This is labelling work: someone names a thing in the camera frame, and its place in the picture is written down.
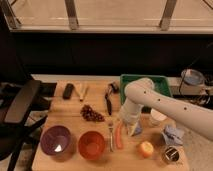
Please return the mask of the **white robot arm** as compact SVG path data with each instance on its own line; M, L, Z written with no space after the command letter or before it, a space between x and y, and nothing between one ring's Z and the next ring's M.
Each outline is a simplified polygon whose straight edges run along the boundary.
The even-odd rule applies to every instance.
M120 118L126 124L136 124L141 106L147 106L213 141L213 110L164 96L154 90L149 78L128 83L124 92L126 99L120 108Z

